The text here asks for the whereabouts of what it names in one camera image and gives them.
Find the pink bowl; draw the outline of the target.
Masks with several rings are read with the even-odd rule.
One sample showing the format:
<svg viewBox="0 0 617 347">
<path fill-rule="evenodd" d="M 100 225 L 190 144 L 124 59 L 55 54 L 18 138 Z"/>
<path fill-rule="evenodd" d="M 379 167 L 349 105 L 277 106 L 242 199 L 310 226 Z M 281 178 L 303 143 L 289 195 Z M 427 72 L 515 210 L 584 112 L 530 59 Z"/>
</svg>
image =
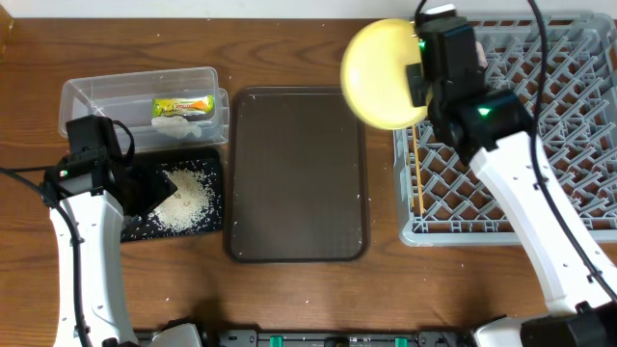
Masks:
<svg viewBox="0 0 617 347">
<path fill-rule="evenodd" d="M 475 48 L 476 48 L 476 53 L 477 53 L 477 58 L 478 58 L 478 64 L 483 69 L 486 69 L 488 67 L 488 60 L 486 58 L 486 53 L 484 51 L 482 44 L 479 41 L 477 41 L 475 43 Z"/>
</svg>

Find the green snack wrapper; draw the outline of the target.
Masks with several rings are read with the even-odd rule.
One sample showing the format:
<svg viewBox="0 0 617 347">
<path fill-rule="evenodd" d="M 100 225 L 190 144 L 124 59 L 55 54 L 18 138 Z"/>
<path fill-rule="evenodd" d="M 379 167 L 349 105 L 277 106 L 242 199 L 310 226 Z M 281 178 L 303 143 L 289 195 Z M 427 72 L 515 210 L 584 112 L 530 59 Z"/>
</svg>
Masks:
<svg viewBox="0 0 617 347">
<path fill-rule="evenodd" d="M 152 100 L 152 116 L 190 117 L 206 115 L 214 108 L 212 95 L 193 98 L 155 98 Z"/>
</svg>

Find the yellow plate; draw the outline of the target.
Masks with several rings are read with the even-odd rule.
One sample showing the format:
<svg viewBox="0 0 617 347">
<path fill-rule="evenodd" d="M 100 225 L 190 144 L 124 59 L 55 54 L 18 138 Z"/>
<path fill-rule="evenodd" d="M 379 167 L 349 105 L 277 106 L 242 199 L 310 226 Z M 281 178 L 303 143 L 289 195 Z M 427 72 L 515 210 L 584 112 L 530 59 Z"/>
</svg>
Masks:
<svg viewBox="0 0 617 347">
<path fill-rule="evenodd" d="M 340 86 L 353 113 L 382 130 L 404 129 L 427 117 L 415 106 L 406 68 L 421 62 L 412 21 L 389 18 L 362 28 L 349 42 L 340 65 Z"/>
</svg>

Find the rice food waste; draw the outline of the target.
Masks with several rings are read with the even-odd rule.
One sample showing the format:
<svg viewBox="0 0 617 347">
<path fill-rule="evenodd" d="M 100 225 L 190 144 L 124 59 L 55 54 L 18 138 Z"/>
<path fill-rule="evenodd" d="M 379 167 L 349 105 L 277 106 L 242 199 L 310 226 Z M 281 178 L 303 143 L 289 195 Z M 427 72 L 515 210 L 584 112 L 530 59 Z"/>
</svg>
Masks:
<svg viewBox="0 0 617 347">
<path fill-rule="evenodd" d="M 176 191 L 150 214 L 154 223 L 172 234 L 211 230 L 216 194 L 208 175 L 188 169 L 168 171 L 166 175 Z"/>
</svg>

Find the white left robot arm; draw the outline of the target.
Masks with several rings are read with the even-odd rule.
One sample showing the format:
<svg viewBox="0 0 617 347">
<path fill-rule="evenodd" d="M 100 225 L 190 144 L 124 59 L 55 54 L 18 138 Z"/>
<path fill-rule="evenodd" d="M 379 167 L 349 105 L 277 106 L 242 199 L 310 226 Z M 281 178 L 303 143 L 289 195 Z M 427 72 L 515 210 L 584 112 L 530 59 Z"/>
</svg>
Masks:
<svg viewBox="0 0 617 347">
<path fill-rule="evenodd" d="M 126 307 L 121 232 L 176 190 L 156 164 L 128 164 L 102 149 L 70 154 L 45 171 L 59 256 L 57 346 L 139 346 Z"/>
</svg>

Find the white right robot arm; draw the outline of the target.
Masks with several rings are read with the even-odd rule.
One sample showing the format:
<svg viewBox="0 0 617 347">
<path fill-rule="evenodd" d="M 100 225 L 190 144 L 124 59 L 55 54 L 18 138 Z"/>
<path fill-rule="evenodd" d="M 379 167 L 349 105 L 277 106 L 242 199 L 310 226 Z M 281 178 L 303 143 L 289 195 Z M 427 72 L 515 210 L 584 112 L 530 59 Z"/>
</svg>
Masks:
<svg viewBox="0 0 617 347">
<path fill-rule="evenodd" d="M 547 313 L 479 326 L 477 346 L 612 346 L 616 267 L 587 231 L 551 169 L 538 134 L 540 110 L 484 82 L 472 26 L 447 7 L 418 7 L 419 63 L 406 73 L 414 105 L 438 141 L 489 189 L 540 282 Z"/>
</svg>

